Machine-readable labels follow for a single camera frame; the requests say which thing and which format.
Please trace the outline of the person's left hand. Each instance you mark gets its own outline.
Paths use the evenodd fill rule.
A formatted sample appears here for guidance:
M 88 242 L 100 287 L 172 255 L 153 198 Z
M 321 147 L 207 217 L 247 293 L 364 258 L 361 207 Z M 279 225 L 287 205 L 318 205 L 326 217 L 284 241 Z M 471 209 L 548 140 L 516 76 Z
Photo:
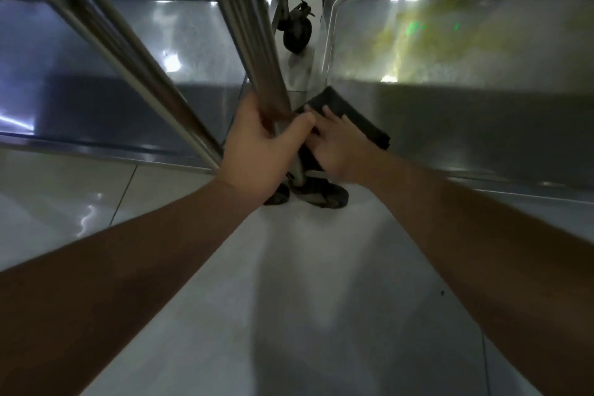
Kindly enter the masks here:
M 274 143 L 275 137 L 264 126 L 256 92 L 249 91 L 227 136 L 217 180 L 233 187 L 252 207 L 273 195 L 304 144 Z

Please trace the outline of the person's right hand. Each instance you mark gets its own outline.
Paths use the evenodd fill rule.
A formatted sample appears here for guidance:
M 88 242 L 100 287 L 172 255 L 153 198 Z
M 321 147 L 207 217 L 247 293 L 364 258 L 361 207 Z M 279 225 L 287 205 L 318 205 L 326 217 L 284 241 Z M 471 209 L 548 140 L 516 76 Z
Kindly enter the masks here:
M 316 115 L 316 127 L 305 141 L 323 170 L 331 178 L 346 183 L 364 183 L 365 176 L 379 154 L 383 152 L 359 130 L 359 139 L 351 141 L 325 141 L 320 139 L 322 114 L 309 106 L 307 112 Z

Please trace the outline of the dark cleaning cloth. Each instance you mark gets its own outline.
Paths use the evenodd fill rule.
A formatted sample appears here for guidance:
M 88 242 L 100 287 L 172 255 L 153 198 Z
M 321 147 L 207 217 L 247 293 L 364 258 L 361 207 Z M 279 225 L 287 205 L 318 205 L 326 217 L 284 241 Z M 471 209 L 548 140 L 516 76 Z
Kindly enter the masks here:
M 382 129 L 376 127 L 375 124 L 347 102 L 347 100 L 344 99 L 332 86 L 327 86 L 318 95 L 295 109 L 295 113 L 303 113 L 306 105 L 320 114 L 323 113 L 323 106 L 328 106 L 338 117 L 346 115 L 348 119 L 367 137 L 367 139 L 382 150 L 388 150 L 390 146 L 390 136 Z

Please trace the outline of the thick steel cart post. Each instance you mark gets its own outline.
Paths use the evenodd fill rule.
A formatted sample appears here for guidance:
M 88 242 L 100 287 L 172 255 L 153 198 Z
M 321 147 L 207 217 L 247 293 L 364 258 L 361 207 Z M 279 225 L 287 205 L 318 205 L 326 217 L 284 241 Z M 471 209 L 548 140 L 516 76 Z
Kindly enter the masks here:
M 265 0 L 217 0 L 263 115 L 279 136 L 294 113 L 280 69 Z

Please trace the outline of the person's left forearm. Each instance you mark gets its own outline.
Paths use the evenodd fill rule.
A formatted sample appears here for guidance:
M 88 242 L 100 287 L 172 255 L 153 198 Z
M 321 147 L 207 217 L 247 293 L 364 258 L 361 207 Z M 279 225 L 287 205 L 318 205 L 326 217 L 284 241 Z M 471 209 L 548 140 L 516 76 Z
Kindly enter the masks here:
M 0 396 L 77 396 L 277 189 L 217 176 L 0 272 Z

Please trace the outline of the person's right forearm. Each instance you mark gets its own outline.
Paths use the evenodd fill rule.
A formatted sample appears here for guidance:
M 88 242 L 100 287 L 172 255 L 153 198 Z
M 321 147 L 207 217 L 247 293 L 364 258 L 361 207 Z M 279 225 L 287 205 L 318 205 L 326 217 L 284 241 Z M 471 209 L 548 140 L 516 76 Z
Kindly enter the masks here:
M 594 396 L 594 247 L 387 152 L 362 163 L 357 182 L 507 360 L 544 395 Z

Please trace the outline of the large dusty caster wheel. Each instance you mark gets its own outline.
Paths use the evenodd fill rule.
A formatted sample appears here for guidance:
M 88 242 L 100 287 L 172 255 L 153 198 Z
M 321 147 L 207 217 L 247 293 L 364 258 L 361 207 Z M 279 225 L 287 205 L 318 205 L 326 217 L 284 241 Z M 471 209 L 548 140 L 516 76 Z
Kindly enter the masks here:
M 322 209 L 342 209 L 349 201 L 348 191 L 327 179 L 307 177 L 302 186 L 290 187 L 299 199 Z

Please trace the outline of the yellowish steel cart shelf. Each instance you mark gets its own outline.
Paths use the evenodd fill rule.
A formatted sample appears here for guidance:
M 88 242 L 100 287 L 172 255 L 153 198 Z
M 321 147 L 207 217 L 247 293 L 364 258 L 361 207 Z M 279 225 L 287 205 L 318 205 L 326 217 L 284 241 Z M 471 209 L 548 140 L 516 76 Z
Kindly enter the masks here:
M 594 0 L 326 0 L 326 86 L 417 164 L 594 204 Z

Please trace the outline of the bluish steel cart shelf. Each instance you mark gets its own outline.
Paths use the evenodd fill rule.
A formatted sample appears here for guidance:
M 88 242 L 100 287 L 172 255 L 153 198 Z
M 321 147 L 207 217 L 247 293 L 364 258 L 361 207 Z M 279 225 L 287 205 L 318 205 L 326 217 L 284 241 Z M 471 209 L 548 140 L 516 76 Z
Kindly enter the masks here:
M 111 0 L 222 144 L 246 73 L 214 0 Z M 0 0 L 0 145 L 208 168 L 40 0 Z

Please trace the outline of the black caster wheel with bracket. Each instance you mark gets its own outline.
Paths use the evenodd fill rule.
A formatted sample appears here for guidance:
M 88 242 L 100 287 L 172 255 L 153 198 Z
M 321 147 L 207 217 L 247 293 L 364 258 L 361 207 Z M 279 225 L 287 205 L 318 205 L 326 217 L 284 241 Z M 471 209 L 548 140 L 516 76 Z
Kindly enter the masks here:
M 277 8 L 274 13 L 272 28 L 283 32 L 283 45 L 295 55 L 302 54 L 311 39 L 313 27 L 309 17 L 315 17 L 311 6 L 301 0 L 290 9 L 289 0 L 275 0 Z

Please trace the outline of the slanted steel cart post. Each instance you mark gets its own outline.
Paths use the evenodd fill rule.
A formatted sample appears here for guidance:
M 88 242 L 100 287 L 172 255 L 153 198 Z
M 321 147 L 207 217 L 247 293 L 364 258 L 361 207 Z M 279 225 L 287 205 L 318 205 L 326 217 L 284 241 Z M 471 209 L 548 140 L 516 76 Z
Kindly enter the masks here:
M 45 0 L 213 169 L 222 146 L 110 0 Z

